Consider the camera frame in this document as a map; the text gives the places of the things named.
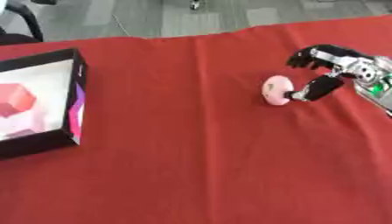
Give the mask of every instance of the box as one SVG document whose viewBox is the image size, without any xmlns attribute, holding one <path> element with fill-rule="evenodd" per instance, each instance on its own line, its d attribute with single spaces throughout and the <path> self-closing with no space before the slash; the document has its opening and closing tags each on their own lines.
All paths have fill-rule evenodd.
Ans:
<svg viewBox="0 0 392 224">
<path fill-rule="evenodd" d="M 77 49 L 0 62 L 0 159 L 80 144 L 87 69 Z"/>
</svg>

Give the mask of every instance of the picture inside box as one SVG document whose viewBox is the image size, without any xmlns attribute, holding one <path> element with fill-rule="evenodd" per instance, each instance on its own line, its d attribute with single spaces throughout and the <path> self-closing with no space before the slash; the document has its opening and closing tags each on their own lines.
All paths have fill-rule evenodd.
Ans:
<svg viewBox="0 0 392 224">
<path fill-rule="evenodd" d="M 0 141 L 62 127 L 73 62 L 0 73 Z"/>
</svg>

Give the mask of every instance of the white ball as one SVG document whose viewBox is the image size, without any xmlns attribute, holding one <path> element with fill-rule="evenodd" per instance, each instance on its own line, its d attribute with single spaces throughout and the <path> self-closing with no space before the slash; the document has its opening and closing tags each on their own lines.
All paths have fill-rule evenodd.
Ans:
<svg viewBox="0 0 392 224">
<path fill-rule="evenodd" d="M 284 93 L 293 91 L 294 86 L 289 78 L 282 75 L 275 75 L 267 79 L 262 85 L 262 95 L 265 100 L 276 106 L 281 106 L 288 103 L 290 100 L 284 98 Z"/>
</svg>

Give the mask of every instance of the wire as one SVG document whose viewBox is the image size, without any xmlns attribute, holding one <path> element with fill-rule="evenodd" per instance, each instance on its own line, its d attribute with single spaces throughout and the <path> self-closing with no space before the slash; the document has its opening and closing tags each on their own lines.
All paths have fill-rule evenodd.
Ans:
<svg viewBox="0 0 392 224">
<path fill-rule="evenodd" d="M 123 24 L 120 22 L 120 20 L 118 19 L 118 17 L 116 15 L 113 15 L 113 18 L 115 19 L 115 22 L 117 23 L 118 27 L 120 27 L 120 29 L 122 29 L 123 32 L 125 32 L 125 34 L 130 37 L 130 34 L 127 32 L 127 30 L 125 30 Z"/>
</svg>

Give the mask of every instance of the floor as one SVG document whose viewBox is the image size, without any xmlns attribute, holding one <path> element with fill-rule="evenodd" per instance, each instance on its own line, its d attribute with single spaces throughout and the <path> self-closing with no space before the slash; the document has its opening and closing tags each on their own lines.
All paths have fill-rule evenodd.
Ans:
<svg viewBox="0 0 392 224">
<path fill-rule="evenodd" d="M 37 15 L 46 41 L 177 37 L 392 11 L 390 0 L 204 0 L 197 11 L 189 9 L 190 0 L 59 0 L 55 6 L 18 1 Z M 29 33 L 23 20 L 9 12 L 0 16 L 0 25 L 7 32 Z"/>
</svg>

